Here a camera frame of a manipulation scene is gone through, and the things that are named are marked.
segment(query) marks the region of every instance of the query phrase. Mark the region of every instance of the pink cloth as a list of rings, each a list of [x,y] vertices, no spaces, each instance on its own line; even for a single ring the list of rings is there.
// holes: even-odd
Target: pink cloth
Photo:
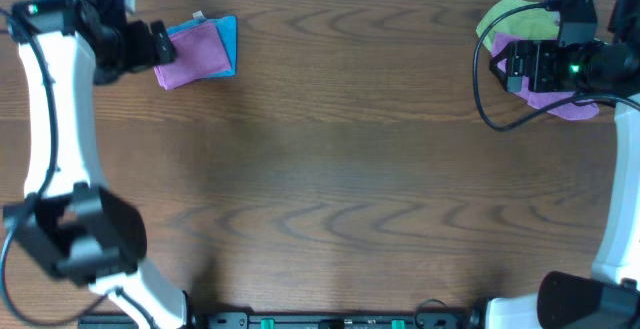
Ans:
[[[523,40],[523,39],[518,38],[516,36],[508,35],[508,34],[496,33],[496,38],[493,41],[493,48],[491,49],[491,56],[496,56],[500,54],[502,49],[504,49],[504,47],[507,46],[509,42],[512,42],[514,40]],[[498,63],[498,68],[500,68],[502,71],[505,71],[506,70],[505,66],[507,64],[506,62],[507,60],[505,59],[500,63]],[[527,104],[535,109],[540,109],[545,105],[557,102],[560,99],[568,98],[571,95],[573,95],[573,93],[571,92],[532,93],[529,91],[528,77],[522,78],[522,90],[514,94],[526,100]],[[591,119],[594,116],[598,115],[599,112],[600,112],[600,109],[596,104],[589,104],[585,106],[567,104],[549,111],[549,113],[567,120]]]
[[[231,69],[218,29],[206,22],[169,36],[176,47],[176,60],[154,68],[158,83],[166,90]]]

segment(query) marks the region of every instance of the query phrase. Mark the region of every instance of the folded cloth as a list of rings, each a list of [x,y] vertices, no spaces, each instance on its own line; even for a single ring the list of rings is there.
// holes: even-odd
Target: folded cloth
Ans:
[[[227,57],[229,58],[229,62],[231,64],[231,69],[207,75],[205,78],[220,78],[236,75],[236,57],[238,43],[238,26],[236,17],[226,16],[221,19],[206,19],[204,17],[198,17],[196,19],[189,20],[186,23],[170,27],[169,29],[167,29],[167,32],[169,33],[169,35],[176,34],[205,22],[213,23],[218,29],[218,34],[220,35],[220,39],[222,40],[222,45],[227,52]]]
[[[218,30],[206,22],[169,36],[176,47],[176,60],[154,68],[158,83],[166,90],[231,69]]]
[[[493,48],[491,49],[491,56],[496,56],[500,54],[502,49],[504,49],[504,47],[507,46],[509,42],[512,42],[514,40],[522,40],[522,38],[503,34],[503,33],[496,33],[493,40]],[[505,59],[500,63],[498,63],[498,68],[502,71],[506,71],[505,69],[506,62],[507,60]],[[572,92],[562,92],[562,93],[530,92],[528,77],[522,78],[522,90],[514,94],[526,100],[527,104],[535,109],[540,109],[548,104],[557,102],[558,100],[565,99],[573,95]],[[549,111],[549,113],[557,115],[567,120],[591,119],[594,116],[598,115],[599,112],[600,112],[600,109],[598,109],[598,106],[596,104],[588,104],[585,106],[567,104]]]
[[[535,4],[524,0],[501,0],[489,10],[482,18],[476,28],[478,36],[497,17],[511,9],[524,5]],[[484,46],[491,51],[496,33],[515,35],[528,40],[547,40],[558,37],[558,26],[553,21],[553,14],[544,9],[532,9],[520,12],[516,15],[503,19],[498,25],[493,27],[484,39]]]

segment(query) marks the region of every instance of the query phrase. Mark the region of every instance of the wood grain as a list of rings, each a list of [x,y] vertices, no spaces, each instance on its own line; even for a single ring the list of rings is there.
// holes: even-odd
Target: wood grain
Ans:
[[[200,308],[256,311],[408,312],[536,291],[551,270],[588,276],[611,193],[611,111],[508,134],[481,123],[475,26],[498,1],[138,0],[140,18],[168,25],[197,10],[239,20],[233,79],[165,92],[146,72],[95,91],[104,171],[140,209],[161,271]],[[605,39],[613,2],[596,0]],[[29,159],[7,37],[0,64],[7,202]],[[488,70],[480,81],[496,120],[528,110]],[[91,299],[19,248],[8,275],[39,317]],[[0,327],[15,325],[0,312]]]

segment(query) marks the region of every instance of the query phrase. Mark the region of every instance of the blue towel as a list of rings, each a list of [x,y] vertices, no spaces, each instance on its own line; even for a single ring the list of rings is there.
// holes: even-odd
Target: blue towel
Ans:
[[[185,29],[200,25],[205,21],[213,22],[213,24],[216,26],[216,29],[218,29],[218,35],[220,35],[220,40],[222,41],[224,49],[227,51],[227,56],[229,57],[229,62],[231,63],[231,69],[209,75],[205,78],[221,78],[236,75],[236,56],[238,43],[238,27],[236,24],[236,17],[226,16],[221,19],[193,19],[189,20],[186,23],[170,27],[169,29],[167,29],[167,33],[169,33],[169,35],[179,33]]]

